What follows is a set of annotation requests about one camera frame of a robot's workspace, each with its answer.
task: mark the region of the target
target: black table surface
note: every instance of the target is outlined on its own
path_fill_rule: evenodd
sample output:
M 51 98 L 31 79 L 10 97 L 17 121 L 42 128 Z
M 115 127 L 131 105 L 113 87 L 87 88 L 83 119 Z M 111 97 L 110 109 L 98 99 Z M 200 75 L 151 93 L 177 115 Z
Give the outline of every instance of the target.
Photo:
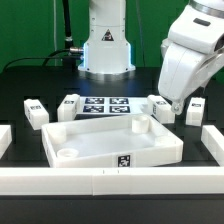
M 0 75 L 0 125 L 12 127 L 12 143 L 0 167 L 49 167 L 41 131 L 34 131 L 23 102 L 39 99 L 57 121 L 67 94 L 99 97 L 158 95 L 160 68 L 137 68 L 131 77 L 102 81 L 62 67 L 12 67 Z M 202 125 L 224 132 L 224 85 L 211 80 Z M 192 96 L 201 96 L 201 90 Z M 184 141 L 182 162 L 167 166 L 218 166 L 201 142 L 201 127 L 185 125 L 186 107 L 175 124 L 165 125 Z M 1 196 L 1 223 L 223 223 L 224 195 Z

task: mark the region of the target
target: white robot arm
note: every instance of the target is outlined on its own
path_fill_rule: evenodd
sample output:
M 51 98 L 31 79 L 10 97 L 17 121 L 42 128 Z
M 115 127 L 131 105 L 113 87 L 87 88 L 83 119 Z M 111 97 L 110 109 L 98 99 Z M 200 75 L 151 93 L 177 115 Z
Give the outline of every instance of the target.
M 190 0 L 162 43 L 159 93 L 181 114 L 185 99 L 224 66 L 224 1 Z

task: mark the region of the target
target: small white cube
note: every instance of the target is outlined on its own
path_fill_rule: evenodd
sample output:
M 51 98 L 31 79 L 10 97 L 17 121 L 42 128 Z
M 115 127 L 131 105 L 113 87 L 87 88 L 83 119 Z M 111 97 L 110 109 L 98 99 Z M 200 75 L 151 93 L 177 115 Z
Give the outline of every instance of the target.
M 40 130 L 43 124 L 49 123 L 49 114 L 39 100 L 25 100 L 24 110 L 34 130 Z
M 12 134 L 10 125 L 0 125 L 0 158 L 2 158 L 11 141 Z
M 58 121 L 73 121 L 80 106 L 80 96 L 77 94 L 67 95 L 58 107 Z
M 187 109 L 186 125 L 201 126 L 205 99 L 192 97 Z
M 161 96 L 148 96 L 149 112 L 161 124 L 175 122 L 175 113 L 171 111 L 171 105 Z

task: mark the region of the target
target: green background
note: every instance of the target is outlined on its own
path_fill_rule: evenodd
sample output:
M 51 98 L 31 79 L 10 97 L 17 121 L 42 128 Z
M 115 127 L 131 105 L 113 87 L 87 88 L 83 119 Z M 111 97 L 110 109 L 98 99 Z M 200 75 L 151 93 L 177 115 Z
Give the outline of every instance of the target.
M 188 0 L 139 1 L 145 66 L 160 67 L 160 44 L 172 22 L 180 15 Z M 75 46 L 89 36 L 89 0 L 70 0 L 72 35 Z M 131 43 L 132 63 L 144 66 L 136 0 L 126 0 L 126 38 Z M 57 46 L 64 48 L 62 1 L 56 0 Z M 0 71 L 4 65 L 22 57 L 45 57 L 54 51 L 53 0 L 1 0 L 0 7 Z M 42 61 L 22 61 L 13 65 L 40 65 Z

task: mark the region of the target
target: black cable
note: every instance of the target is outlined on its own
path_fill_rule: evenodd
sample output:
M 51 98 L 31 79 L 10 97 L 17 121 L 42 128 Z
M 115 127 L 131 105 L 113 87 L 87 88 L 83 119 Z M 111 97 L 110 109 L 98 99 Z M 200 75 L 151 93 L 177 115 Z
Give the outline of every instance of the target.
M 72 31 L 70 24 L 69 1 L 63 0 L 64 21 L 65 21 L 65 48 L 73 46 Z
M 43 60 L 43 59 L 49 59 L 49 60 L 56 60 L 56 59 L 63 59 L 63 57 L 26 57 L 26 58 L 19 58 L 19 59 L 15 59 L 13 61 L 8 62 L 4 68 L 3 68 L 3 72 L 6 72 L 6 70 L 8 69 L 9 65 L 18 62 L 18 61 L 25 61 L 25 60 Z
M 57 54 L 65 53 L 65 52 L 69 52 L 69 51 L 70 51 L 69 49 L 61 49 L 61 50 L 54 51 L 53 53 L 49 54 L 48 57 L 46 57 L 42 66 L 45 66 L 48 63 L 48 61 L 50 60 L 51 57 L 54 57 Z
M 141 48 L 142 48 L 142 60 L 143 65 L 146 67 L 145 64 L 145 47 L 144 47 L 144 39 L 143 39 L 143 31 L 142 31 L 142 18 L 140 13 L 140 6 L 139 6 L 139 0 L 136 0 L 136 12 L 138 17 L 138 25 L 139 25 L 139 32 L 140 32 L 140 41 L 141 41 Z

